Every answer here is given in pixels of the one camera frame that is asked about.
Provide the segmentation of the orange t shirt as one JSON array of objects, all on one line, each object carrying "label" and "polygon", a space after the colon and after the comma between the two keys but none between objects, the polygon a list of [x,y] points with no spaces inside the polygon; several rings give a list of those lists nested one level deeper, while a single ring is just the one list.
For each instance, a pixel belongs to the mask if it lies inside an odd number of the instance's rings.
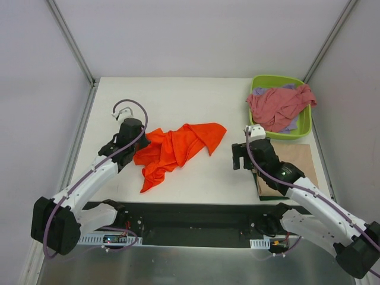
[{"label": "orange t shirt", "polygon": [[147,134],[148,147],[137,151],[134,163],[142,166],[144,182],[141,193],[161,184],[167,172],[184,165],[206,148],[212,155],[227,130],[219,123],[184,124],[175,131],[158,128]]}]

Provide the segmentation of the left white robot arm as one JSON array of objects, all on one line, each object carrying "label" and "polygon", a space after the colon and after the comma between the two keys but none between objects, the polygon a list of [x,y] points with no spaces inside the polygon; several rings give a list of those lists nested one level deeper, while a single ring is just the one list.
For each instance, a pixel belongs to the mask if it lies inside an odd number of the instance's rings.
[{"label": "left white robot arm", "polygon": [[70,253],[81,237],[109,227],[121,230],[126,223],[125,206],[106,199],[86,210],[94,194],[132,162],[140,149],[149,145],[139,119],[126,118],[119,132],[98,152],[85,174],[54,197],[40,197],[33,206],[31,238],[55,254]]}]

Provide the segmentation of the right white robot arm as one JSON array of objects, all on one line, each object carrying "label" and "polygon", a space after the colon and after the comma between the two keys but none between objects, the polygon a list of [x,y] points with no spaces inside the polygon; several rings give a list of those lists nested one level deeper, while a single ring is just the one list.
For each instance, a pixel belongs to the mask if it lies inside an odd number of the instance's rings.
[{"label": "right white robot arm", "polygon": [[276,205],[265,224],[271,235],[295,233],[331,254],[350,276],[362,279],[379,261],[379,223],[368,223],[324,195],[295,165],[281,161],[270,139],[232,144],[235,170],[255,169],[273,190],[306,209],[305,217],[284,203]]}]

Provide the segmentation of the folded beige t shirt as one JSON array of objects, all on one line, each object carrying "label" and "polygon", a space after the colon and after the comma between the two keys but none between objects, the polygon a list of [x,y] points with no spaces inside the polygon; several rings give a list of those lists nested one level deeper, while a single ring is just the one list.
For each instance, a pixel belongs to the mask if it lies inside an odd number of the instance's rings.
[{"label": "folded beige t shirt", "polygon": [[[311,182],[318,186],[318,180],[312,160],[310,145],[307,144],[287,144],[284,142],[273,141],[272,146],[280,161],[289,162],[300,169]],[[278,191],[271,189],[265,181],[254,175],[256,179],[256,187],[260,200],[286,200]]]}]

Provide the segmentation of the pink t shirt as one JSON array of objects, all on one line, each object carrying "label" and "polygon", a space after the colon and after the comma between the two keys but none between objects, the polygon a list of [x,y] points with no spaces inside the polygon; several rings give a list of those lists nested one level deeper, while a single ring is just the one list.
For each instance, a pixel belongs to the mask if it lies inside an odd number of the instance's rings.
[{"label": "pink t shirt", "polygon": [[317,104],[307,84],[292,88],[271,87],[262,94],[252,92],[246,99],[252,119],[266,131],[288,133],[296,128],[299,114]]}]

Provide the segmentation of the folded dark green t shirt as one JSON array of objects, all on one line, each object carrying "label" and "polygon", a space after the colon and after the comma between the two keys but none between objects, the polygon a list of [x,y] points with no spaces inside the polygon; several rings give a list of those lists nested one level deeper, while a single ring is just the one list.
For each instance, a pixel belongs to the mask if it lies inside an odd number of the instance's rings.
[{"label": "folded dark green t shirt", "polygon": [[256,183],[257,193],[260,201],[274,201],[274,200],[287,200],[288,198],[283,196],[278,191],[271,189],[265,181],[259,177],[255,170],[252,170],[252,175]]}]

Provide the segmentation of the green plastic basin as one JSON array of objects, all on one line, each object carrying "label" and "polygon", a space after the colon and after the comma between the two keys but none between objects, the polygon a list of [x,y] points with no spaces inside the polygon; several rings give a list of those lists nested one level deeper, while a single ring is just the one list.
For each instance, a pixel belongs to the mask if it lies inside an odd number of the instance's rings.
[{"label": "green plastic basin", "polygon": [[[282,76],[282,75],[270,75],[262,74],[255,76],[251,81],[250,91],[257,87],[271,88],[271,87],[282,87],[285,85],[293,84],[295,87],[304,84],[303,81]],[[299,138],[307,136],[312,130],[312,111],[311,106],[305,107],[298,115],[296,121],[296,129],[292,129],[289,133],[279,133],[267,131],[267,137],[275,140],[298,140]]]}]

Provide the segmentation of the lavender t shirt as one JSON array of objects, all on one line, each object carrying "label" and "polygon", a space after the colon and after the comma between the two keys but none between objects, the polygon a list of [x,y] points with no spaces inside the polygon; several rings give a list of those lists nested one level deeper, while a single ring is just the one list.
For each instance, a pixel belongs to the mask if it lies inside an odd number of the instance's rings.
[{"label": "lavender t shirt", "polygon": [[289,133],[296,129],[298,113],[290,101],[295,98],[296,87],[293,84],[282,87],[257,87],[246,99],[252,119],[266,131]]}]

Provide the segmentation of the left aluminium table rail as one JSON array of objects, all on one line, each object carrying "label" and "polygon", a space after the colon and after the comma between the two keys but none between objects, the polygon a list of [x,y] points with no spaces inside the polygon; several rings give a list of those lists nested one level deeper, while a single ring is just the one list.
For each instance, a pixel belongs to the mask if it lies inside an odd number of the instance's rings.
[{"label": "left aluminium table rail", "polygon": [[90,88],[87,100],[85,101],[83,111],[81,112],[81,116],[75,130],[73,142],[69,148],[68,157],[65,161],[62,176],[58,183],[57,190],[54,191],[54,195],[65,189],[72,181],[75,165],[77,163],[78,154],[80,152],[81,144],[83,141],[84,133],[86,131],[86,126],[88,124],[88,119],[90,117],[90,112],[93,107],[93,102],[97,93],[99,82],[99,79],[96,80]]}]

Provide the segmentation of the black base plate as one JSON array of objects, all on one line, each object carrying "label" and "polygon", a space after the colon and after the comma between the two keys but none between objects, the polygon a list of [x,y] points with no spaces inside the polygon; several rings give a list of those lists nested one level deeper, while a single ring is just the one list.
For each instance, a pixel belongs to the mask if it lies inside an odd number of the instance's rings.
[{"label": "black base plate", "polygon": [[248,248],[266,233],[271,238],[287,235],[274,221],[264,225],[273,205],[125,202],[123,207],[122,220],[109,230],[130,230],[143,245]]}]

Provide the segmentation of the left aluminium frame post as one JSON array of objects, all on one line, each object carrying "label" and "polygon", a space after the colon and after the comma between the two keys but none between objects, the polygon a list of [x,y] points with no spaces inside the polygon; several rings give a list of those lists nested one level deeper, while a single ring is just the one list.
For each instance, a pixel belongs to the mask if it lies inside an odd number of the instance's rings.
[{"label": "left aluminium frame post", "polygon": [[54,0],[46,0],[45,1],[47,7],[49,8],[50,13],[52,14],[54,20],[56,21],[56,24],[58,25],[58,28],[60,29],[70,51],[72,52],[74,59],[77,61],[78,66],[80,67],[80,70],[84,74],[86,80],[91,86],[94,86],[96,79],[92,75],[92,72],[90,71],[86,60],[83,57],[83,54],[80,51],[79,46],[77,45],[76,40],[74,39],[70,28],[64,18],[63,13],[61,12],[58,4]]}]

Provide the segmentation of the aluminium frame post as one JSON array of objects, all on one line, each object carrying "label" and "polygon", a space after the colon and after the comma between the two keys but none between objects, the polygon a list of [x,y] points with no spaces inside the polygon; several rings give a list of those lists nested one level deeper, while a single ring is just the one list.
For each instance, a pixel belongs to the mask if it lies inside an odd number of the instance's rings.
[{"label": "aluminium frame post", "polygon": [[83,57],[83,54],[80,51],[79,46],[77,45],[76,40],[74,39],[70,28],[64,18],[63,13],[61,12],[58,4],[54,0],[46,0],[45,1],[47,7],[49,8],[50,13],[52,14],[54,20],[56,21],[56,24],[58,25],[58,28],[60,29],[70,51],[72,52],[74,59],[77,61],[78,66],[80,67],[80,70],[84,74],[86,80],[91,86],[94,86],[96,79],[92,75],[92,72],[90,71],[86,60]]},{"label": "aluminium frame post", "polygon": [[357,7],[359,0],[349,0],[346,2],[343,10],[340,12],[337,20],[335,21],[334,25],[332,26],[332,29],[328,33],[326,39],[324,40],[321,48],[319,49],[318,53],[316,54],[316,57],[312,61],[311,66],[309,67],[308,71],[306,72],[303,82],[308,83],[311,78],[313,77],[314,73],[320,66],[321,62],[325,58],[326,54],[328,53],[330,47],[333,45],[335,39],[339,35],[340,31],[343,29],[345,23],[352,15],[353,11]]}]

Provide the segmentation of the right aluminium frame post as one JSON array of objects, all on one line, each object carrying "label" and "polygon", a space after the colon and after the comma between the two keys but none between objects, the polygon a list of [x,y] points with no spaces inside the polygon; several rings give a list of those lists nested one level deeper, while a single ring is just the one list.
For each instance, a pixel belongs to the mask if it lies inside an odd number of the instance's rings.
[{"label": "right aluminium frame post", "polygon": [[308,83],[311,78],[313,77],[314,73],[320,66],[321,62],[325,58],[326,54],[328,53],[330,47],[333,45],[335,39],[339,35],[340,31],[343,29],[345,23],[352,15],[353,11],[357,7],[359,0],[349,0],[346,2],[343,10],[340,12],[337,20],[335,21],[334,25],[332,26],[332,29],[328,33],[326,39],[324,40],[321,48],[319,49],[318,53],[316,54],[316,57],[312,61],[311,66],[309,67],[308,71],[306,72],[303,82]]}]

